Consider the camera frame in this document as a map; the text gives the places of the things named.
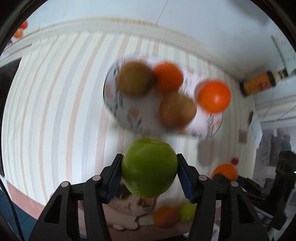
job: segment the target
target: brown fruit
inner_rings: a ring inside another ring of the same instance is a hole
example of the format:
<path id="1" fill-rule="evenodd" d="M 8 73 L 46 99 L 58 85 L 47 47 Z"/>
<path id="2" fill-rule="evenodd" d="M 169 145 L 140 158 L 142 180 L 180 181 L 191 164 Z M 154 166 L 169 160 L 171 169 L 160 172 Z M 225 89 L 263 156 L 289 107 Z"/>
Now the brown fruit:
<path id="1" fill-rule="evenodd" d="M 161 207 L 153 215 L 155 226 L 169 229 L 175 226 L 179 220 L 179 209 L 176 207 Z"/>
<path id="2" fill-rule="evenodd" d="M 159 117 L 167 128 L 180 128 L 187 125 L 196 115 L 196 106 L 192 99 L 178 94 L 168 93 L 161 100 Z"/>
<path id="3" fill-rule="evenodd" d="M 117 76 L 117 88 L 128 96 L 143 96 L 153 86 L 155 73 L 144 63 L 128 62 L 120 69 Z"/>
<path id="4" fill-rule="evenodd" d="M 20 39 L 24 36 L 24 30 L 19 28 L 13 35 L 16 39 Z"/>

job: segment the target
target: white bowl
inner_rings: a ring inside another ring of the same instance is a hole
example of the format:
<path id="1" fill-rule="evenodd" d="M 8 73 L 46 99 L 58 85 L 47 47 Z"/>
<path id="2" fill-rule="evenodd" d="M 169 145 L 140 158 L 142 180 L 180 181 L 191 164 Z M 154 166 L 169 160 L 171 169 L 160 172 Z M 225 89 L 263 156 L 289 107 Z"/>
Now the white bowl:
<path id="1" fill-rule="evenodd" d="M 147 95 L 140 98 L 129 97 L 119 93 L 116 86 L 119 70 L 125 62 L 139 60 L 144 61 L 152 69 L 155 65 L 164 61 L 156 56 L 126 56 L 112 64 L 106 76 L 103 89 L 104 103 L 119 122 L 119 125 L 143 134 L 162 135 L 165 133 L 176 133 L 199 136 L 202 139 L 211 138 L 221 126 L 223 113 L 209 114 L 198 103 L 195 103 L 197 113 L 188 125 L 180 129 L 167 129 L 160 123 L 158 116 L 162 94 L 155 92 L 154 88 Z M 179 67 L 184 76 L 184 82 L 179 89 L 179 93 L 194 100 L 196 88 L 198 88 L 199 84 L 206 81 L 207 77 L 186 66 L 179 65 Z"/>

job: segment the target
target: green apple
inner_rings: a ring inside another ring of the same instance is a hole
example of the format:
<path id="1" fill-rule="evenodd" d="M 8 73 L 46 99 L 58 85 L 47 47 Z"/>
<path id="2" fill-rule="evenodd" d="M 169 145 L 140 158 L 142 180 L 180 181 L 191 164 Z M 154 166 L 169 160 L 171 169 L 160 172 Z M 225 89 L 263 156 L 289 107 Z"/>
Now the green apple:
<path id="1" fill-rule="evenodd" d="M 195 210 L 196 210 L 197 204 L 183 204 L 179 208 L 179 223 L 181 224 L 187 224 L 190 223 L 194 217 Z"/>
<path id="2" fill-rule="evenodd" d="M 143 138 L 128 147 L 121 171 L 131 193 L 151 198 L 164 193 L 172 185 L 178 171 L 178 160 L 169 144 Z"/>

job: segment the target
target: orange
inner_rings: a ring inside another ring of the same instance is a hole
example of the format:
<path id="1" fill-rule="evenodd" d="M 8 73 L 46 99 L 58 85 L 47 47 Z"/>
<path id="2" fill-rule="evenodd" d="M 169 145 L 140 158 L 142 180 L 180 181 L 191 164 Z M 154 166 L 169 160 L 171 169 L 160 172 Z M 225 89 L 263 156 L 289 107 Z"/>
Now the orange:
<path id="1" fill-rule="evenodd" d="M 20 26 L 20 28 L 21 29 L 26 29 L 28 27 L 28 21 L 26 20 L 26 21 L 24 21 L 23 23 L 22 23 L 22 25 Z"/>
<path id="2" fill-rule="evenodd" d="M 169 229 L 175 226 L 179 220 L 179 209 L 176 207 L 161 207 L 153 215 L 155 226 Z"/>
<path id="3" fill-rule="evenodd" d="M 156 89 L 162 93 L 178 91 L 183 84 L 183 74 L 180 68 L 171 63 L 160 63 L 154 68 L 157 82 Z"/>
<path id="4" fill-rule="evenodd" d="M 24 30 L 19 28 L 13 35 L 16 39 L 20 39 L 24 36 Z"/>
<path id="5" fill-rule="evenodd" d="M 229 163 L 225 163 L 217 166 L 215 170 L 212 172 L 210 178 L 213 179 L 213 177 L 218 173 L 222 174 L 223 176 L 228 178 L 230 181 L 237 181 L 239 177 L 235 166 Z"/>
<path id="6" fill-rule="evenodd" d="M 196 96 L 196 101 L 209 113 L 222 112 L 228 107 L 230 100 L 229 88 L 219 80 L 206 81 Z"/>

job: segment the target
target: bottle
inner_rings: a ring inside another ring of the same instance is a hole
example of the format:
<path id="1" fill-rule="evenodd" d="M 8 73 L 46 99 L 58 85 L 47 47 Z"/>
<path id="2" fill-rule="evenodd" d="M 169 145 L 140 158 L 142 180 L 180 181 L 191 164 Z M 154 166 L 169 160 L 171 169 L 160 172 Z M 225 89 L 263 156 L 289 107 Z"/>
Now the bottle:
<path id="1" fill-rule="evenodd" d="M 253 95 L 263 90 L 275 87 L 276 84 L 288 76 L 286 69 L 278 72 L 266 71 L 252 79 L 243 81 L 239 84 L 240 90 L 244 96 Z"/>

